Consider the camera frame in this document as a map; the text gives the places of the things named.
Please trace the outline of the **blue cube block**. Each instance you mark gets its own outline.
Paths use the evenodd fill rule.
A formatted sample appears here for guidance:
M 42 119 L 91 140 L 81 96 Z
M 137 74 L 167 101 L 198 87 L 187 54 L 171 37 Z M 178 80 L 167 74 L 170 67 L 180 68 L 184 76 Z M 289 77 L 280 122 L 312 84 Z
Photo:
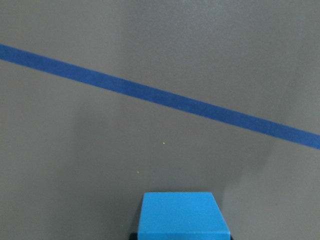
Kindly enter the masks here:
M 229 240 L 231 232 L 211 192 L 146 192 L 139 240 Z

